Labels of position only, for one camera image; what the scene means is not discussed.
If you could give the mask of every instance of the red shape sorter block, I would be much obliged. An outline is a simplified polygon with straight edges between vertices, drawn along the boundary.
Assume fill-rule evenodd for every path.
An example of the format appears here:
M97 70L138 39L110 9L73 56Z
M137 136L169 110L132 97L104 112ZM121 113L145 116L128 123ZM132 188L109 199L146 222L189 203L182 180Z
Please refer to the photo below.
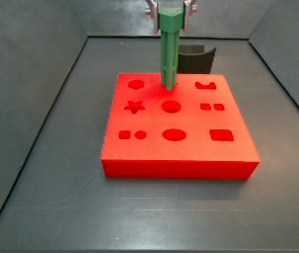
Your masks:
M121 73L106 125L106 177L247 179L259 163L224 76Z

